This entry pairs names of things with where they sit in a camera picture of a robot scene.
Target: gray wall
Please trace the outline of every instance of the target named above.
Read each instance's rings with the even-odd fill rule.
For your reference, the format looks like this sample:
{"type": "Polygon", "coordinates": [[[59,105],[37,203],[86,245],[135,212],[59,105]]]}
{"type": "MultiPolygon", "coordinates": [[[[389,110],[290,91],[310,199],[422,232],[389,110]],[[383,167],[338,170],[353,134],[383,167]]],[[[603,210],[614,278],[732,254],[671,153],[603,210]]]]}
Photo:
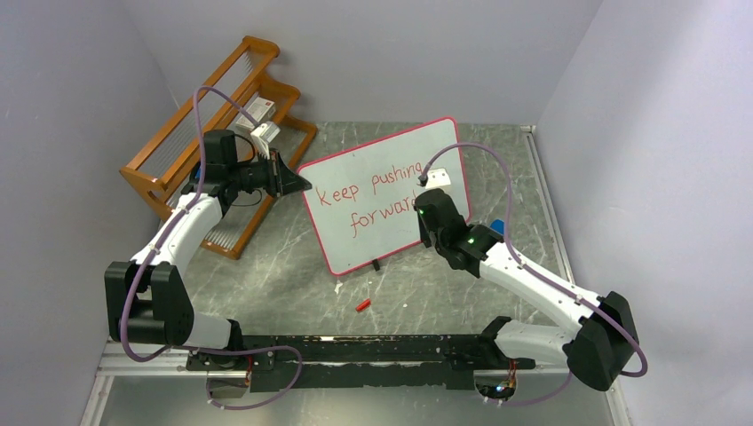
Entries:
{"type": "Polygon", "coordinates": [[[243,36],[313,120],[533,123],[601,0],[123,0],[178,101],[243,36]]]}
{"type": "Polygon", "coordinates": [[[632,304],[638,426],[753,418],[752,28],[745,0],[606,0],[538,123],[576,278],[632,304]]]}
{"type": "Polygon", "coordinates": [[[0,413],[78,424],[107,335],[103,272],[155,215],[118,174],[175,111],[118,2],[0,5],[0,413]]]}

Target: marker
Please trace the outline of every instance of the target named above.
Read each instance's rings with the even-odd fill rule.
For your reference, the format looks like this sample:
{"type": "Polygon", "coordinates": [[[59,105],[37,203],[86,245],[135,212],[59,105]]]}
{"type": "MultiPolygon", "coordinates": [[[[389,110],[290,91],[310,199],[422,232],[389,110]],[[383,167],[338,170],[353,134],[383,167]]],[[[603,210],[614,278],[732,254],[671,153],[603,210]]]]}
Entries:
{"type": "Polygon", "coordinates": [[[361,312],[361,311],[363,311],[364,309],[366,309],[366,308],[368,308],[370,306],[371,306],[371,299],[366,299],[363,302],[361,302],[361,304],[359,304],[358,306],[355,307],[355,311],[356,312],[361,312]]]}

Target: gray marble surface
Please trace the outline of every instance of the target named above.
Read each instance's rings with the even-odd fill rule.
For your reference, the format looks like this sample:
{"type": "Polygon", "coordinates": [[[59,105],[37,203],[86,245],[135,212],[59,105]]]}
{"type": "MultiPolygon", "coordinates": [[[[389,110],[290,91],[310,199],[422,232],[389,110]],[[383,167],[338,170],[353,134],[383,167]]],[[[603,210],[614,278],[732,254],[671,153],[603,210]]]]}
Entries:
{"type": "MultiPolygon", "coordinates": [[[[322,122],[304,162],[415,125],[394,122],[322,122]]],[[[460,124],[462,141],[492,146],[508,162],[514,206],[511,236],[518,249],[559,273],[527,145],[518,126],[460,124]]],[[[281,148],[285,154],[287,148],[281,148]]],[[[503,173],[480,150],[464,150],[472,222],[502,218],[503,173]]],[[[339,279],[325,265],[303,197],[279,199],[241,259],[199,250],[184,282],[199,312],[236,319],[244,334],[366,335],[478,333],[497,315],[551,324],[504,288],[452,271],[434,251],[419,245],[339,279]],[[335,289],[342,283],[339,291],[335,289]],[[367,297],[371,307],[355,306],[367,297]]]]}

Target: purple hose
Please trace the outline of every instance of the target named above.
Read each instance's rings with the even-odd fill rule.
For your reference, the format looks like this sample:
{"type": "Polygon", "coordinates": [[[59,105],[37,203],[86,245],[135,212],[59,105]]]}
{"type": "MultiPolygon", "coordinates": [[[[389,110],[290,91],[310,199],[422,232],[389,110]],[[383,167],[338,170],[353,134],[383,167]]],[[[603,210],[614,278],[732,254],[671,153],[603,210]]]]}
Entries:
{"type": "MultiPolygon", "coordinates": [[[[490,148],[488,146],[482,145],[482,144],[475,144],[475,143],[470,143],[470,142],[461,142],[461,143],[457,143],[457,144],[445,146],[438,153],[436,153],[429,160],[428,163],[426,163],[426,167],[424,167],[424,171],[421,173],[421,175],[419,176],[419,178],[427,178],[427,175],[429,173],[429,169],[432,167],[432,165],[434,164],[434,162],[436,162],[437,159],[440,158],[440,156],[442,154],[444,154],[445,152],[447,152],[447,151],[449,151],[451,149],[460,148],[460,147],[463,147],[463,146],[468,146],[468,147],[471,147],[471,148],[478,148],[478,149],[484,150],[484,151],[492,154],[492,156],[495,158],[495,160],[497,160],[497,162],[499,163],[500,167],[502,168],[502,171],[504,172],[504,177],[507,180],[507,207],[504,210],[504,222],[505,222],[505,225],[507,226],[507,231],[505,232],[506,235],[505,235],[505,238],[504,238],[504,243],[507,246],[507,250],[510,251],[510,256],[515,260],[515,262],[517,264],[520,264],[523,267],[523,269],[525,269],[526,271],[528,271],[531,275],[535,276],[536,278],[538,278],[539,280],[541,280],[545,284],[548,284],[549,286],[554,287],[555,289],[557,289],[558,291],[560,291],[560,292],[564,293],[565,295],[571,297],[572,299],[577,300],[578,295],[576,293],[570,291],[569,288],[565,288],[565,287],[560,286],[557,282],[555,282],[553,280],[550,280],[549,278],[545,277],[543,274],[541,274],[537,270],[533,269],[532,267],[528,266],[527,264],[523,264],[522,260],[518,256],[518,253],[516,253],[515,248],[512,246],[512,238],[510,237],[510,234],[511,234],[511,232],[510,232],[510,229],[511,229],[510,218],[512,216],[512,180],[510,178],[510,171],[507,169],[507,164],[505,164],[505,162],[502,160],[502,157],[500,157],[499,154],[495,150],[493,150],[492,148],[490,148]]],[[[630,333],[628,333],[628,331],[625,330],[624,327],[622,327],[619,323],[617,323],[617,321],[615,321],[614,319],[612,319],[612,317],[610,317],[609,315],[607,315],[606,312],[602,311],[595,304],[592,304],[591,302],[589,302],[586,299],[581,299],[580,303],[583,304],[584,306],[586,306],[587,308],[591,309],[592,311],[594,311],[599,317],[601,317],[602,319],[604,319],[604,321],[606,321],[611,327],[613,327],[615,330],[617,330],[617,332],[620,333],[620,335],[628,343],[630,343],[630,346],[632,346],[633,350],[638,354],[638,357],[640,358],[640,363],[641,363],[640,370],[638,370],[637,372],[622,371],[620,374],[628,376],[628,377],[641,377],[643,375],[646,375],[646,372],[648,371],[648,361],[646,360],[645,353],[643,353],[643,350],[640,349],[640,346],[638,345],[638,342],[636,342],[636,340],[633,338],[633,336],[630,335],[630,333]]],[[[569,383],[569,381],[570,381],[570,378],[568,377],[567,380],[566,380],[566,384],[569,383]]],[[[561,387],[561,388],[555,390],[553,393],[550,393],[549,395],[545,395],[544,397],[542,397],[543,399],[542,398],[537,398],[537,400],[539,400],[539,402],[540,402],[542,400],[546,400],[548,398],[551,398],[551,397],[557,395],[558,393],[560,393],[562,391],[562,389],[564,389],[564,387],[561,387]]]]}
{"type": "MultiPolygon", "coordinates": [[[[133,306],[133,299],[136,297],[136,289],[139,286],[141,277],[144,276],[144,271],[147,269],[147,266],[152,263],[152,260],[154,260],[155,255],[159,252],[159,249],[162,247],[164,242],[168,239],[168,237],[170,236],[170,233],[178,224],[178,222],[180,222],[180,219],[186,214],[188,210],[190,210],[199,201],[199,197],[201,196],[202,190],[204,188],[204,174],[207,169],[207,154],[206,154],[206,150],[204,149],[204,135],[203,135],[203,130],[202,130],[202,120],[201,120],[201,116],[199,115],[199,93],[201,91],[213,91],[217,93],[220,97],[222,97],[224,100],[230,103],[230,105],[232,105],[235,109],[237,109],[241,114],[243,114],[243,116],[249,119],[249,121],[252,122],[254,126],[259,125],[259,122],[256,121],[254,117],[252,117],[251,114],[248,113],[248,111],[246,111],[245,109],[243,109],[243,107],[241,107],[235,101],[230,99],[230,97],[228,97],[225,93],[215,89],[214,87],[201,86],[198,89],[196,89],[196,91],[194,91],[194,117],[196,121],[196,131],[198,133],[198,139],[199,139],[199,155],[200,155],[199,182],[196,185],[196,194],[194,195],[194,198],[188,202],[185,209],[179,210],[178,213],[165,224],[164,228],[162,229],[162,232],[160,233],[159,238],[157,238],[157,241],[155,241],[155,246],[151,250],[149,250],[149,252],[147,253],[147,256],[144,258],[144,261],[139,265],[139,268],[133,277],[133,282],[131,283],[131,287],[128,290],[128,295],[125,298],[125,304],[123,305],[123,316],[120,318],[120,341],[123,346],[123,351],[125,351],[126,355],[128,355],[130,359],[133,359],[134,361],[137,361],[137,362],[150,361],[170,348],[170,346],[165,345],[162,348],[158,349],[155,353],[152,353],[145,357],[139,356],[136,352],[133,351],[133,349],[131,349],[131,346],[128,343],[128,317],[131,314],[131,307],[133,306]]],[[[259,348],[259,349],[254,349],[250,351],[221,351],[221,350],[215,350],[215,349],[204,349],[204,348],[193,348],[193,347],[179,347],[179,348],[187,349],[191,351],[201,351],[204,353],[209,353],[209,354],[214,354],[214,355],[227,355],[227,356],[245,356],[245,355],[253,355],[255,353],[262,353],[262,352],[268,352],[268,351],[291,351],[296,355],[296,358],[298,360],[298,366],[297,366],[296,373],[293,376],[293,379],[290,381],[290,383],[288,383],[288,385],[284,389],[280,390],[280,392],[278,392],[277,394],[275,394],[268,400],[251,405],[251,406],[223,406],[210,398],[210,402],[212,405],[221,407],[221,408],[224,407],[228,410],[248,410],[251,408],[264,406],[266,404],[274,402],[275,400],[285,395],[285,393],[287,393],[290,390],[290,388],[293,387],[293,385],[296,383],[296,380],[298,380],[298,377],[301,375],[301,369],[303,368],[303,357],[301,356],[301,352],[299,352],[296,348],[293,348],[290,346],[272,346],[269,348],[259,348]]]]}

